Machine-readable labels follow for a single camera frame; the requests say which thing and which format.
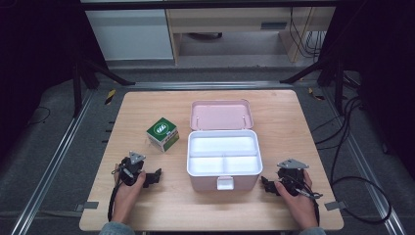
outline green and white box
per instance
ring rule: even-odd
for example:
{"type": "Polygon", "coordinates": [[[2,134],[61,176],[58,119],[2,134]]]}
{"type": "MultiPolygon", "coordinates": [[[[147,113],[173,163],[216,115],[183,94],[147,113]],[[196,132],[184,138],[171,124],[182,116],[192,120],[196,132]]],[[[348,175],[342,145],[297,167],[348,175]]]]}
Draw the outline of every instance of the green and white box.
{"type": "Polygon", "coordinates": [[[154,146],[165,152],[179,139],[179,132],[175,124],[162,117],[147,130],[147,136],[154,146]]]}

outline pink lid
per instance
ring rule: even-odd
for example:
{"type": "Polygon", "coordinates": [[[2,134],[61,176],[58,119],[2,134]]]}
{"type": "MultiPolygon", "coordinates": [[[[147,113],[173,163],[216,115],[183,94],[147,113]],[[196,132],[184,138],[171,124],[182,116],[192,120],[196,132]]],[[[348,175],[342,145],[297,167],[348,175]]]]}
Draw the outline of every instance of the pink lid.
{"type": "Polygon", "coordinates": [[[254,126],[247,100],[196,101],[192,104],[193,130],[236,130],[254,126]]]}

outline plastic storage box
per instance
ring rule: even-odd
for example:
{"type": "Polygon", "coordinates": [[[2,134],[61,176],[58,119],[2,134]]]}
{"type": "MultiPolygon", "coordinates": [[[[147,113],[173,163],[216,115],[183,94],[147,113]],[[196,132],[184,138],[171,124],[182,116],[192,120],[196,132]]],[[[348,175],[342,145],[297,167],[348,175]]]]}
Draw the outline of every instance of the plastic storage box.
{"type": "Polygon", "coordinates": [[[197,101],[192,105],[187,171],[202,190],[252,190],[262,160],[246,100],[197,101]]]}

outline human arm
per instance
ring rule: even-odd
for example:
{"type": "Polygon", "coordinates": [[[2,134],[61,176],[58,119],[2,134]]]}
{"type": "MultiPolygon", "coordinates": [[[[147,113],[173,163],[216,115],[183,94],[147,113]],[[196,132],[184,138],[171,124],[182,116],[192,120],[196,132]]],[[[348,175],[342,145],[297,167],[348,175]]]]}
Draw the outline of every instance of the human arm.
{"type": "MultiPolygon", "coordinates": [[[[311,189],[311,178],[306,170],[304,171],[304,181],[311,189]]],[[[300,235],[325,234],[324,230],[318,226],[314,204],[309,198],[302,194],[293,197],[279,181],[275,181],[275,187],[287,204],[291,216],[302,230],[300,235]]]]}
{"type": "MultiPolygon", "coordinates": [[[[114,174],[114,179],[116,184],[118,172],[114,174]]],[[[146,172],[143,170],[132,186],[125,185],[124,183],[119,185],[114,201],[113,218],[111,222],[104,225],[100,232],[101,235],[134,234],[134,231],[126,224],[145,181],[146,172]]]]}

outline wooden table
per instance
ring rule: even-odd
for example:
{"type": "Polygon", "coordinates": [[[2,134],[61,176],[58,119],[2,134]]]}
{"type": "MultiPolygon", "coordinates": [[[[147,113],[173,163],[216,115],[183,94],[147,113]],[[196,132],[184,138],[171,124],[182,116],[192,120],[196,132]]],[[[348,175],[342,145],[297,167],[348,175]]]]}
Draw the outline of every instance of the wooden table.
{"type": "Polygon", "coordinates": [[[191,104],[197,100],[239,100],[251,104],[263,161],[261,175],[277,178],[277,163],[293,158],[310,165],[313,191],[324,196],[320,204],[321,226],[338,230],[344,225],[338,210],[327,211],[333,192],[310,135],[299,100],[291,90],[130,92],[124,97],[107,149],[97,172],[79,226],[101,230],[114,187],[115,164],[130,150],[147,157],[144,168],[162,168],[159,184],[144,189],[133,210],[130,226],[139,231],[266,231],[296,230],[283,200],[265,193],[258,180],[252,191],[193,190],[186,169],[187,139],[191,132],[191,104]],[[178,126],[180,139],[162,153],[151,145],[146,130],[161,117],[178,126]]]}

